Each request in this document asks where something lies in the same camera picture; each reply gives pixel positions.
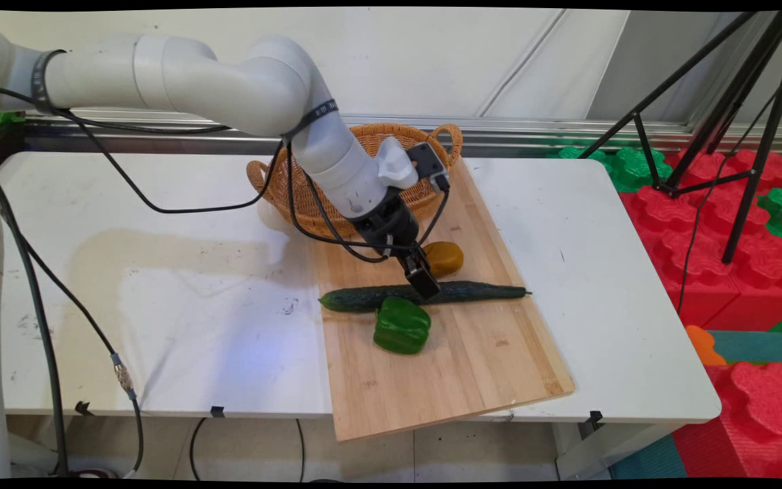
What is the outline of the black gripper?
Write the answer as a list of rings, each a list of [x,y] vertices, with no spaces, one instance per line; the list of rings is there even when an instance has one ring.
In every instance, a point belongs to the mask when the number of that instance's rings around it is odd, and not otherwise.
[[[429,247],[417,244],[419,223],[398,193],[387,193],[371,211],[352,220],[354,229],[379,254],[401,260],[405,278],[425,300],[441,292],[430,263]]]

